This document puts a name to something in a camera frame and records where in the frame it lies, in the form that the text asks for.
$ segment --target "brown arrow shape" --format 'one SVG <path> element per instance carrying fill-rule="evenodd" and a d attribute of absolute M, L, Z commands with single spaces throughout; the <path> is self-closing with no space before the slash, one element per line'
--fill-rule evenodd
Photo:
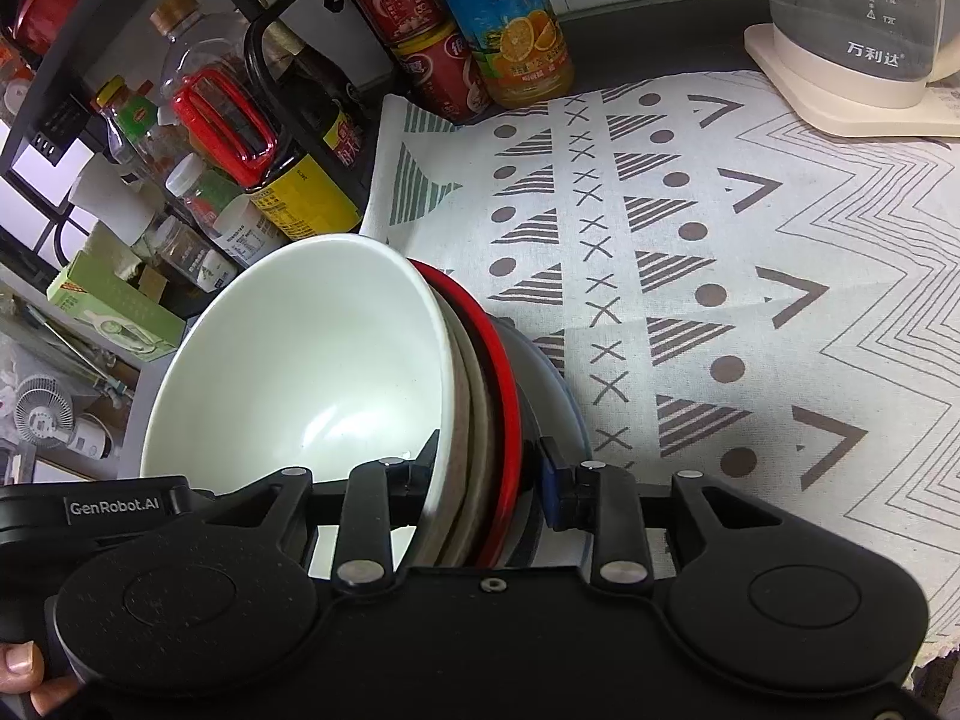
<path fill-rule="evenodd" d="M 724 178 L 732 178 L 734 181 L 747 181 L 751 184 L 760 185 L 760 189 L 753 194 L 733 204 L 733 213 L 735 214 L 747 210 L 755 203 L 759 203 L 767 194 L 774 191 L 774 189 L 779 189 L 781 186 L 784 186 L 784 182 L 775 181 L 773 178 L 764 178 L 762 175 L 752 175 L 749 172 L 738 172 L 738 170 L 727 170 L 726 167 L 717 167 L 717 172 Z"/>
<path fill-rule="evenodd" d="M 714 105 L 720 106 L 720 108 L 700 122 L 700 129 L 706 129 L 721 116 L 726 116 L 726 114 L 733 113 L 733 111 L 743 107 L 743 103 L 734 103 L 732 100 L 724 100 L 723 98 L 712 98 L 709 95 L 687 95 L 686 98 L 692 103 L 713 103 Z"/>
<path fill-rule="evenodd" d="M 834 436 L 839 436 L 842 439 L 837 446 L 834 446 L 832 450 L 816 461 L 812 469 L 805 471 L 803 475 L 800 476 L 801 490 L 806 490 L 821 476 L 827 473 L 829 469 L 836 466 L 848 451 L 858 445 L 860 440 L 867 435 L 867 431 L 865 430 L 853 427 L 853 425 L 848 425 L 846 422 L 841 422 L 838 419 L 824 416 L 822 413 L 810 412 L 810 410 L 802 409 L 800 406 L 793 407 L 793 418 L 797 422 L 802 422 L 818 430 L 826 430 L 828 433 L 832 433 Z"/>
<path fill-rule="evenodd" d="M 803 311 L 810 303 L 813 303 L 814 300 L 819 298 L 823 293 L 825 293 L 829 287 L 825 287 L 823 284 L 817 284 L 815 281 L 808 281 L 805 278 L 797 278 L 796 276 L 790 276 L 787 274 L 782 274 L 780 271 L 771 271 L 769 268 L 761 268 L 757 266 L 757 275 L 762 279 L 767 281 L 776 281 L 781 284 L 786 284 L 789 287 L 793 287 L 795 290 L 801 290 L 805 292 L 802 298 L 795 300 L 785 309 L 783 309 L 779 314 L 774 317 L 774 330 L 779 330 L 787 322 L 790 322 L 790 319 L 793 319 L 797 314 Z"/>

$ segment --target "human hand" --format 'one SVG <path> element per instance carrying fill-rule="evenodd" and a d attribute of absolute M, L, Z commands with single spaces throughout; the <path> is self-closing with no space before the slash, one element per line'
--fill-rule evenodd
<path fill-rule="evenodd" d="M 43 681 L 43 655 L 34 642 L 0 643 L 0 693 L 30 693 L 37 714 L 52 712 L 80 689 L 77 678 L 56 677 Z"/>

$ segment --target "red bottle handle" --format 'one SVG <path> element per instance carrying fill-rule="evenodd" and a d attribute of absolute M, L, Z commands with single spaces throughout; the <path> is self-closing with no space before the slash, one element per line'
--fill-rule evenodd
<path fill-rule="evenodd" d="M 212 84 L 236 105 L 266 143 L 263 151 L 254 153 L 230 129 L 219 111 L 197 91 L 200 81 Z M 193 76 L 186 76 L 172 105 L 184 126 L 242 187 L 246 189 L 261 182 L 277 154 L 277 134 L 233 79 L 216 68 L 205 67 Z"/>

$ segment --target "electric kettle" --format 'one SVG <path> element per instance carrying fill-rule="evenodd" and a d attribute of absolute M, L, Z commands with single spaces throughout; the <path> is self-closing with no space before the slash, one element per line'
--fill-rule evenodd
<path fill-rule="evenodd" d="M 770 0 L 770 11 L 784 65 L 846 100 L 909 108 L 960 70 L 960 36 L 940 46 L 944 0 Z"/>

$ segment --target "white fan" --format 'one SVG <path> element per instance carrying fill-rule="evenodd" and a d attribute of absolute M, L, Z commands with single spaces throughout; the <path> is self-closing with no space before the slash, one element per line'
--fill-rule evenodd
<path fill-rule="evenodd" d="M 73 400 L 56 379 L 37 373 L 16 389 L 13 422 L 23 440 L 40 449 L 65 446 L 100 460 L 112 449 L 107 430 L 90 415 L 74 418 Z"/>

